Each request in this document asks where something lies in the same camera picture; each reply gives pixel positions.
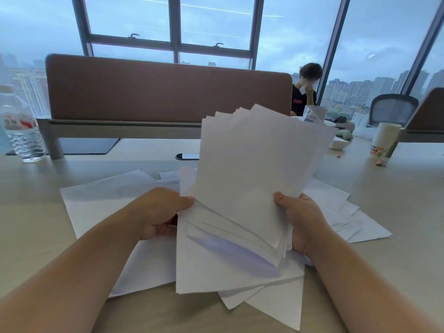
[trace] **wooden table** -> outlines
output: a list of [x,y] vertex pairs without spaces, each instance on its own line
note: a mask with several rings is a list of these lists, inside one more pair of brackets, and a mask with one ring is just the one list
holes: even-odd
[[[193,145],[185,147],[186,142]],[[329,151],[315,178],[351,193],[350,202],[394,234],[354,247],[443,324],[443,147],[403,144],[389,166],[380,168],[367,158],[369,146],[369,140],[356,138],[343,152]],[[413,147],[419,147],[418,154],[411,153]],[[136,169],[153,175],[177,170],[184,164],[173,160],[179,149],[196,152],[198,141],[123,140],[105,156],[67,156],[36,164],[0,156],[0,296],[75,240],[59,188]],[[343,332],[315,269],[305,271],[301,331]],[[174,283],[109,300],[94,329],[107,333],[292,331],[247,304],[228,311],[216,293],[177,295]]]

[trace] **bottle label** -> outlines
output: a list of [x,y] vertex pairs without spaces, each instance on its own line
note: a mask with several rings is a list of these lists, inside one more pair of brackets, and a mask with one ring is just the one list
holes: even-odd
[[31,114],[5,113],[2,121],[5,130],[30,130],[37,127]]

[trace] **chair backrest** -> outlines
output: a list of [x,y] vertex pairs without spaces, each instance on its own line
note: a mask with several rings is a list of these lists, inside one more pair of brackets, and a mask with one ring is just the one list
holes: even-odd
[[369,124],[378,126],[379,123],[394,123],[405,126],[418,105],[419,101],[414,97],[396,94],[379,95],[372,101]]
[[254,104],[290,115],[289,74],[125,59],[49,55],[54,119],[200,123]]
[[416,131],[444,131],[444,88],[432,89],[405,127]]

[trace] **person in black t-shirt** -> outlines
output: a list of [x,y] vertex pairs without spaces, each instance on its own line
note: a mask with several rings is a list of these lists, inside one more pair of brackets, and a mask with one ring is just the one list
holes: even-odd
[[[299,69],[299,80],[293,84],[291,98],[291,115],[302,116],[306,105],[316,105],[316,91],[313,84],[322,76],[322,66],[317,63],[308,63]],[[302,95],[300,88],[305,85]]]

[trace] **forearm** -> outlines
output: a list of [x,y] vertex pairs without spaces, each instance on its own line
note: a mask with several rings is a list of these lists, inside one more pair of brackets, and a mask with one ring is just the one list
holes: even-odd
[[120,210],[0,301],[2,332],[90,332],[140,239]]
[[350,332],[441,332],[336,234],[308,254]]
[[314,105],[313,92],[307,93],[307,105]]

